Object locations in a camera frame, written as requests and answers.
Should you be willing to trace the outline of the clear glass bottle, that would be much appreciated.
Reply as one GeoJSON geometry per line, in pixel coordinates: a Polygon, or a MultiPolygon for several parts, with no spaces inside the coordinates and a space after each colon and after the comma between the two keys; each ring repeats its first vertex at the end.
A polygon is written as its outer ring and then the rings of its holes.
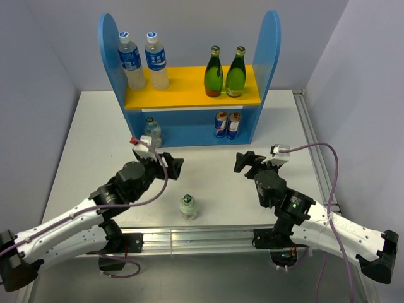
{"type": "Polygon", "coordinates": [[[146,119],[145,134],[152,137],[154,148],[162,146],[162,131],[160,125],[152,117],[146,119]]]}
{"type": "Polygon", "coordinates": [[[198,216],[198,203],[190,194],[183,196],[179,209],[182,217],[186,220],[194,220],[198,216]]]}

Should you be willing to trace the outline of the clear glass bottle front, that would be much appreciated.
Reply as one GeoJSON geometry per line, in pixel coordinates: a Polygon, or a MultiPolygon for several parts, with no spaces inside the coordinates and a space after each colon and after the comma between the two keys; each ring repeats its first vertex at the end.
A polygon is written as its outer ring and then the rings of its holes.
{"type": "Polygon", "coordinates": [[[186,220],[194,220],[198,216],[198,203],[190,194],[183,196],[179,209],[182,217],[186,220]]]}

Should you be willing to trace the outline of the energy drink can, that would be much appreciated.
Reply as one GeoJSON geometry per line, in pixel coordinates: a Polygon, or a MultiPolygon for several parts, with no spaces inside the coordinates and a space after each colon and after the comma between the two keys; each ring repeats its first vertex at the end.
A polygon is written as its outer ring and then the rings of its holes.
{"type": "Polygon", "coordinates": [[[242,116],[239,112],[233,112],[229,115],[227,121],[227,138],[235,139],[239,133],[239,125],[241,122],[242,116]]]}
{"type": "Polygon", "coordinates": [[[223,138],[227,132],[228,115],[224,111],[217,112],[215,115],[215,136],[223,138]]]}

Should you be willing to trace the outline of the green glass bottle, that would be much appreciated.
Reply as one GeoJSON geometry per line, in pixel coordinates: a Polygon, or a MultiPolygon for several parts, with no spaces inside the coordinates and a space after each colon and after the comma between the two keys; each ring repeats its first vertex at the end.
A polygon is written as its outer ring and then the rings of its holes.
{"type": "Polygon", "coordinates": [[[246,66],[244,55],[246,49],[243,46],[236,48],[236,53],[230,69],[227,73],[225,91],[230,97],[236,98],[242,95],[246,84],[246,66]]]}
{"type": "Polygon", "coordinates": [[[223,69],[220,62],[220,48],[211,47],[211,57],[205,70],[204,88],[209,97],[218,97],[223,88],[223,69]]]}

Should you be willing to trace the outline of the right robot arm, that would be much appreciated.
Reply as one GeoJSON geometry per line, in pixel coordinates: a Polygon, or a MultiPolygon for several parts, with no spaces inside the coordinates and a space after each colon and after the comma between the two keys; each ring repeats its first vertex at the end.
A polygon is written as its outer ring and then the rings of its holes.
{"type": "Polygon", "coordinates": [[[393,276],[399,236],[363,227],[332,211],[321,203],[287,186],[278,171],[288,155],[274,153],[270,158],[253,151],[237,153],[234,172],[245,173],[256,186],[259,203],[277,217],[270,228],[254,230],[252,244],[257,249],[283,249],[310,246],[347,258],[368,278],[390,284],[393,276]]]}

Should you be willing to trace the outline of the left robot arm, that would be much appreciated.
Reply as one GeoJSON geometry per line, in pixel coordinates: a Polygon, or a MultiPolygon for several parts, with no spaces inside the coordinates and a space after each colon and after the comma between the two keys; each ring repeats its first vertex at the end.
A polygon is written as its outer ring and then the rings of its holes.
{"type": "Polygon", "coordinates": [[[69,211],[32,229],[1,232],[1,285],[14,292],[41,271],[81,254],[115,253],[123,244],[114,217],[139,206],[155,179],[176,180],[184,161],[164,152],[126,163],[114,177],[69,211]]]}

